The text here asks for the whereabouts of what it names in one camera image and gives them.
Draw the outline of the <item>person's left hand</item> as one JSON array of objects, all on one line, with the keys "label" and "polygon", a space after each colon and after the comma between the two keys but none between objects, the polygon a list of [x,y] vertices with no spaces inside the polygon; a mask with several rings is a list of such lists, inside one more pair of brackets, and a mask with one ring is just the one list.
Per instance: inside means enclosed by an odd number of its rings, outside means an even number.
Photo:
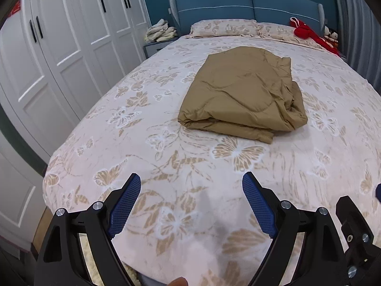
[{"label": "person's left hand", "polygon": [[188,286],[188,281],[184,277],[176,278],[171,281],[167,286]]}]

